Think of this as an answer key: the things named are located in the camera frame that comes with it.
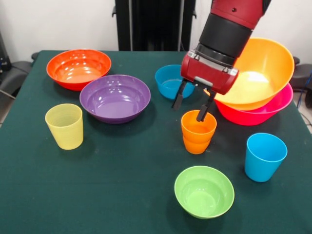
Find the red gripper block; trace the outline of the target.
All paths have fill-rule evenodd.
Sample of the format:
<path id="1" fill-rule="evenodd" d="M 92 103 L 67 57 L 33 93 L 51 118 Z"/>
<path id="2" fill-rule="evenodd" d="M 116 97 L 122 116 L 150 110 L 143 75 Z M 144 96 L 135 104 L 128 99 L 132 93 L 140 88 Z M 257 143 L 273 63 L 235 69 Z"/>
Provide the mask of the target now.
<path id="1" fill-rule="evenodd" d="M 201 106 L 196 117 L 198 122 L 203 122 L 216 93 L 222 95 L 228 93 L 236 81 L 238 74 L 239 71 L 235 68 L 210 61 L 197 54 L 194 50 L 188 51 L 181 65 L 181 76 L 186 80 L 182 80 L 172 104 L 172 108 L 174 110 L 180 108 L 183 102 L 183 91 L 187 81 L 201 84 L 205 88 L 210 88 L 213 91 L 210 91 L 210 96 L 207 102 Z"/>

